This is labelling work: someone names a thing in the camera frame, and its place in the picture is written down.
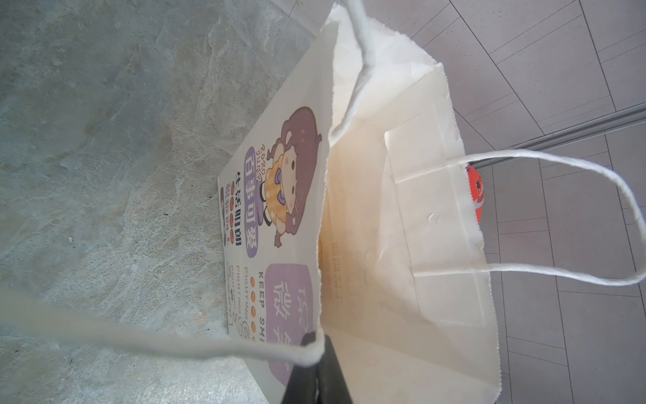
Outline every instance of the white rope handle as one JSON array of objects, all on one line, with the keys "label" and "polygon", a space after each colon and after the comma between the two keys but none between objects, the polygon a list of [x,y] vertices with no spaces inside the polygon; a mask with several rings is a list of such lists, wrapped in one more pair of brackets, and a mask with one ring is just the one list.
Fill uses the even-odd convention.
[{"label": "white rope handle", "polygon": [[[334,128],[331,144],[348,130],[357,115],[366,85],[373,75],[375,51],[368,17],[361,0],[346,0],[354,35],[361,49],[363,66],[341,123]],[[71,312],[37,302],[24,293],[0,288],[0,324],[28,334],[44,335],[80,344],[116,348],[136,354],[185,359],[240,356],[262,361],[290,362],[309,367],[320,361],[325,351],[323,328],[318,324],[316,339],[307,346],[254,343],[250,341],[208,340],[164,335],[136,326],[112,323],[87,314]]]},{"label": "white rope handle", "polygon": [[[529,157],[529,158],[541,158],[543,160],[548,160],[555,163],[562,163],[567,165],[573,165],[574,167],[580,167],[586,170],[594,171],[603,175],[605,178],[608,178],[610,181],[614,182],[617,185],[619,191],[625,196],[628,200],[630,210],[632,210],[632,215],[635,218],[635,224],[637,224],[637,229],[640,232],[641,238],[641,250],[646,253],[646,225],[644,224],[644,217],[641,214],[641,209],[635,199],[634,193],[630,190],[626,181],[623,180],[617,173],[613,170],[609,170],[602,165],[588,162],[586,160],[581,160],[579,158],[571,157],[562,157],[555,156],[553,154],[543,153],[540,151],[531,151],[531,150],[500,150],[500,151],[491,151],[487,153],[478,153],[471,154],[469,156],[463,156],[450,160],[448,164],[444,167],[436,167],[429,170],[424,170],[419,173],[415,173],[411,176],[403,178],[397,182],[407,181],[409,179],[425,175],[434,171],[438,171],[442,168],[449,167],[452,165],[466,165],[469,162],[486,160],[488,158],[497,158],[497,157]],[[486,266],[481,266],[477,268],[450,268],[447,270],[429,270],[429,271],[420,271],[414,273],[415,277],[426,277],[432,275],[448,275],[455,273],[479,273],[479,272],[491,272],[491,271],[518,271],[518,272],[533,272],[533,273],[542,273],[545,275],[556,275],[560,277],[566,277],[571,279],[577,279],[579,281],[594,283],[597,285],[605,286],[627,286],[636,284],[644,278],[646,278],[646,266],[639,268],[634,275],[631,275],[624,279],[608,279],[608,278],[599,278],[592,276],[588,273],[582,272],[573,272],[564,270],[563,268],[553,268],[549,266],[537,266],[537,265],[528,265],[528,264],[489,264]]]}]

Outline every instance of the white paper bag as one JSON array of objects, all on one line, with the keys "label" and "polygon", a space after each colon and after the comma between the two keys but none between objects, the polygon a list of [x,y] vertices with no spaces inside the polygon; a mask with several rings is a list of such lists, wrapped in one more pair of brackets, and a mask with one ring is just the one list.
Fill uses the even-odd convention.
[{"label": "white paper bag", "polygon": [[[298,345],[320,318],[357,403],[492,403],[489,274],[413,277],[485,263],[464,168],[405,180],[464,156],[444,70],[406,36],[370,30],[375,72],[332,148],[362,66],[337,5],[218,177],[229,334]],[[246,363],[279,403],[292,366]]]}]

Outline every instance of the cartoon girl's face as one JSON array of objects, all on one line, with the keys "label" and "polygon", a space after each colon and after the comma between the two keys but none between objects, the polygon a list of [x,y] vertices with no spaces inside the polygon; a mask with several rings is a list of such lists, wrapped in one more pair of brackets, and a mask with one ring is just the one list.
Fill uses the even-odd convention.
[{"label": "cartoon girl's face", "polygon": [[290,147],[285,151],[280,168],[282,173],[282,191],[285,196],[285,206],[287,212],[292,213],[294,205],[296,204],[296,166],[297,166],[296,150]]}]

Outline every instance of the purple label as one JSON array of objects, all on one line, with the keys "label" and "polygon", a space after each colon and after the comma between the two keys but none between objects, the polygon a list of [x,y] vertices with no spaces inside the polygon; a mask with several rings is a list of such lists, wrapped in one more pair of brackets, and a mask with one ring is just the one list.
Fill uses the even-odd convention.
[{"label": "purple label", "polygon": [[258,252],[258,221],[262,219],[259,206],[262,203],[260,184],[256,181],[256,152],[250,147],[244,158],[244,239],[249,258]]},{"label": "purple label", "polygon": [[[272,264],[265,272],[265,288],[267,342],[300,345],[303,335],[314,330],[309,269],[300,264]],[[271,373],[285,386],[291,368],[291,363],[269,362]]]}]

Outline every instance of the tile floor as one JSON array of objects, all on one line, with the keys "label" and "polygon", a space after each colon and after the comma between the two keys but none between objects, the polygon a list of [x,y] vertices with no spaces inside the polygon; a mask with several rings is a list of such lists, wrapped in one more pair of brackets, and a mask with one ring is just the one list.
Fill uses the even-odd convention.
[{"label": "tile floor", "polygon": [[[646,210],[646,124],[550,152],[617,171]],[[643,264],[634,220],[602,177],[520,159],[480,170],[489,262],[625,277]],[[646,284],[611,288],[493,273],[503,393],[499,404],[646,401]]]}]

